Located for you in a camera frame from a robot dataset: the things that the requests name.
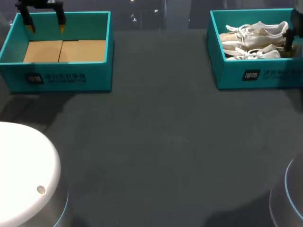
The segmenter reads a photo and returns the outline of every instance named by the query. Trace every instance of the cardboard box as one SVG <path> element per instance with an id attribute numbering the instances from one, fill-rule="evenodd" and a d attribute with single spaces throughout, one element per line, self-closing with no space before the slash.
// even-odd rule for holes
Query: cardboard box
<path id="1" fill-rule="evenodd" d="M 109 91 L 113 32 L 110 12 L 31 13 L 36 33 L 15 17 L 0 52 L 0 73 L 11 92 Z"/>
<path id="2" fill-rule="evenodd" d="M 240 27 L 262 21 L 291 27 L 292 9 L 215 10 L 210 12 L 206 44 L 218 89 L 260 87 L 302 87 L 303 60 L 293 58 L 227 61 L 219 34 L 225 26 Z M 303 44 L 296 38 L 294 44 Z"/>

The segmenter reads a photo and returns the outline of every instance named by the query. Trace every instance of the dark gray table surface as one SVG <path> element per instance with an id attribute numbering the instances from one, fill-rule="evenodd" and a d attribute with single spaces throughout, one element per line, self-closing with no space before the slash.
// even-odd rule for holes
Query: dark gray table surface
<path id="1" fill-rule="evenodd" d="M 111 93 L 10 96 L 1 79 L 0 120 L 59 152 L 74 227 L 271 226 L 268 192 L 302 151 L 302 93 L 217 90 L 205 34 L 115 32 Z"/>

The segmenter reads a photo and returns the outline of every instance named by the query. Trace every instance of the printed logo on box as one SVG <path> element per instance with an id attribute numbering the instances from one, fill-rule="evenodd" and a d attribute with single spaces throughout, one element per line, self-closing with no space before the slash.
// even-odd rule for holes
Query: printed logo on box
<path id="1" fill-rule="evenodd" d="M 25 78 L 29 84 L 44 84 L 40 73 L 26 73 Z"/>
<path id="2" fill-rule="evenodd" d="M 242 81 L 257 80 L 260 70 L 245 70 Z"/>

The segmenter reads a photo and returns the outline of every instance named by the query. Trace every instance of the shoe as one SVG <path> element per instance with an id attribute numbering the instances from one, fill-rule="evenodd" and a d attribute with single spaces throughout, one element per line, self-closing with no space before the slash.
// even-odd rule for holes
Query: shoe
<path id="1" fill-rule="evenodd" d="M 284 52 L 283 47 L 277 47 L 273 44 L 263 48 L 263 49 L 254 49 L 250 51 L 244 51 L 238 47 L 235 50 L 241 54 L 235 57 L 228 58 L 227 60 L 243 60 L 243 59 L 274 59 L 281 58 L 280 52 Z"/>
<path id="2" fill-rule="evenodd" d="M 224 53 L 231 56 L 239 55 L 235 48 L 244 51 L 251 49 L 262 49 L 269 44 L 282 46 L 285 42 L 283 33 L 288 29 L 286 21 L 278 25 L 265 25 L 261 21 L 253 25 L 242 25 L 241 27 L 231 27 L 226 25 L 230 32 L 220 34 Z"/>

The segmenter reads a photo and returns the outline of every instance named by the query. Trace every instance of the teal storage bin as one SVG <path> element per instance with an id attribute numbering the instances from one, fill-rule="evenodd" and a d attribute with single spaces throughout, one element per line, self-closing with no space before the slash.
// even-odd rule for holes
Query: teal storage bin
<path id="1" fill-rule="evenodd" d="M 227 61 L 219 34 L 226 25 L 240 27 L 262 21 L 279 24 L 287 21 L 291 28 L 292 9 L 215 10 L 210 12 L 206 44 L 218 89 L 302 87 L 303 60 L 292 58 Z M 294 44 L 302 44 L 295 38 Z"/>
<path id="2" fill-rule="evenodd" d="M 11 92 L 109 91 L 114 40 L 110 12 L 66 12 L 61 34 L 56 13 L 31 13 L 36 33 L 16 14 L 0 52 L 0 74 Z M 23 63 L 29 41 L 106 40 L 104 61 Z"/>

